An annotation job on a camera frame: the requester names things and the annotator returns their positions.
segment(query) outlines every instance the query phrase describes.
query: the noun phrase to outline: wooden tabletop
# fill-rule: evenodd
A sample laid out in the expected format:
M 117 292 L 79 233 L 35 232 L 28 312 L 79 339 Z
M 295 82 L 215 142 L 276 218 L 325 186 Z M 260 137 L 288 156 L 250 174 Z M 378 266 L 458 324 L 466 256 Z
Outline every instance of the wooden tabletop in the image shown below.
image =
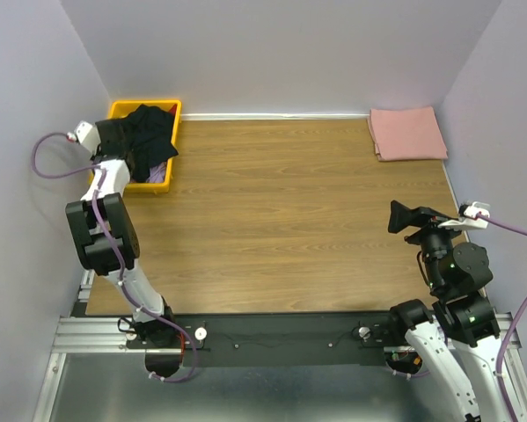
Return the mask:
M 168 194 L 124 197 L 175 312 L 433 302 L 418 248 L 386 227 L 391 200 L 456 214 L 441 162 L 379 163 L 366 120 L 184 121 L 177 147 Z M 129 309 L 97 277 L 87 313 Z

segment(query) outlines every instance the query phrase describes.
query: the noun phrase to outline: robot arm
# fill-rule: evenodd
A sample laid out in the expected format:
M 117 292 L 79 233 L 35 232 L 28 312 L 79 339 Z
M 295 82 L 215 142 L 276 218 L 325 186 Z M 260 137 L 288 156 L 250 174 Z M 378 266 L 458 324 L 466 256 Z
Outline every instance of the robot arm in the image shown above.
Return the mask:
M 417 308 L 423 307 L 422 303 L 412 301 L 415 306 L 411 308 L 410 302 L 402 303 L 392 308 L 391 313 L 400 324 L 397 332 L 406 333 L 408 343 L 416 347 L 429 371 L 436 375 L 439 385 L 452 396 L 457 421 L 477 420 L 465 419 L 465 408 L 474 410 L 472 403 L 478 404 L 483 421 L 513 420 L 501 395 L 498 377 L 505 381 L 516 419 L 525 420 L 507 368 L 503 366 L 502 374 L 496 374 L 495 370 L 501 347 L 500 331 L 492 305 L 479 292 L 493 278 L 486 250 L 470 242 L 457 246 L 453 246 L 451 242 L 453 237 L 460 234 L 460 230 L 484 229 L 487 222 L 475 218 L 479 214 L 489 216 L 487 209 L 486 204 L 474 202 L 462 206 L 459 210 L 461 216 L 452 219 L 431 208 L 410 209 L 393 201 L 388 227 L 391 233 L 398 233 L 408 226 L 420 228 L 411 236 L 405 237 L 405 240 L 421 247 L 421 256 L 426 266 L 425 282 L 430 293 L 437 298 L 433 305 L 436 318 L 445 335 L 452 339 L 470 382 L 460 367 L 450 363 L 454 358 L 447 347 L 438 343 L 436 331 L 429 330 L 426 322 L 413 328 L 401 326 L 402 322 L 417 317 Z M 476 400 L 468 395 L 464 397 L 463 390 L 467 389 L 467 382 L 472 384 Z
M 71 202 L 66 207 L 77 255 L 85 269 L 104 276 L 125 297 L 132 310 L 136 333 L 139 337 L 146 338 L 151 333 L 151 327 L 155 327 L 156 331 L 161 327 L 153 316 L 136 309 L 128 295 L 156 317 L 166 317 L 172 322 L 174 317 L 164 298 L 151 286 L 138 261 L 140 246 L 122 200 L 124 188 L 130 182 L 132 157 L 126 148 L 124 136 L 109 120 L 98 122 L 97 126 L 82 121 L 77 126 L 75 135 L 77 141 L 95 157 L 96 162 L 89 190 L 81 200 Z M 124 258 L 122 281 L 126 294 L 119 280 L 119 260 L 93 213 L 93 197 L 97 201 L 101 219 L 107 223 L 106 226 Z

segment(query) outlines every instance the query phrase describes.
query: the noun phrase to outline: white cable connector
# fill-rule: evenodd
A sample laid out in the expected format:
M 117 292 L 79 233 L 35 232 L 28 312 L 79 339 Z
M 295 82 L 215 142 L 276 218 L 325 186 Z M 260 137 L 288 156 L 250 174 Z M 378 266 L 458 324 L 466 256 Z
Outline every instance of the white cable connector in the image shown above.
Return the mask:
M 101 138 L 95 125 L 86 121 L 79 122 L 76 127 L 75 137 L 79 144 L 89 151 L 90 156 L 94 156 L 97 153 L 97 148 L 101 144 Z
M 77 142 L 77 135 L 74 134 L 73 132 L 68 132 L 66 134 L 66 137 L 68 138 L 68 141 L 70 142 Z
M 466 205 L 468 205 L 468 207 L 466 207 L 463 214 L 458 217 L 458 220 L 442 222 L 439 224 L 439 227 L 449 230 L 474 230 L 485 229 L 488 227 L 488 222 L 478 218 L 478 215 L 489 217 L 490 212 L 488 209 L 490 206 L 482 202 L 473 202 L 472 204 Z

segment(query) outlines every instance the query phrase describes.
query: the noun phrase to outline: pink towel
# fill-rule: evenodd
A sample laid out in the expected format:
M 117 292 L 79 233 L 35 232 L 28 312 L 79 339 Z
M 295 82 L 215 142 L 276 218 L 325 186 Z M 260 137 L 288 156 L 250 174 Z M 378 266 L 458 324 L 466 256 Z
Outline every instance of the pink towel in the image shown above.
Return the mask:
M 368 122 L 379 161 L 447 159 L 433 107 L 402 112 L 373 109 Z

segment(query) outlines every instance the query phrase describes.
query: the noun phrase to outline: lavender wall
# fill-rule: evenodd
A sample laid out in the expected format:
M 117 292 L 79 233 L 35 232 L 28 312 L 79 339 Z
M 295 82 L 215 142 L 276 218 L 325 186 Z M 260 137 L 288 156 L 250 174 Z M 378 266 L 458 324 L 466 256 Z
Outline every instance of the lavender wall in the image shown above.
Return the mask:
M 489 202 L 496 219 L 527 229 L 527 0 L 503 1 L 437 117 L 457 198 Z M 488 248 L 491 300 L 499 311 L 517 310 L 527 295 L 527 239 L 489 227 L 472 240 Z
M 46 182 L 29 169 L 35 140 L 105 116 L 109 98 L 56 0 L 0 2 L 0 421 L 33 418 L 58 317 L 80 265 L 63 209 L 84 176 Z M 81 165 L 68 145 L 41 166 Z
M 501 0 L 62 0 L 114 98 L 186 113 L 443 100 Z

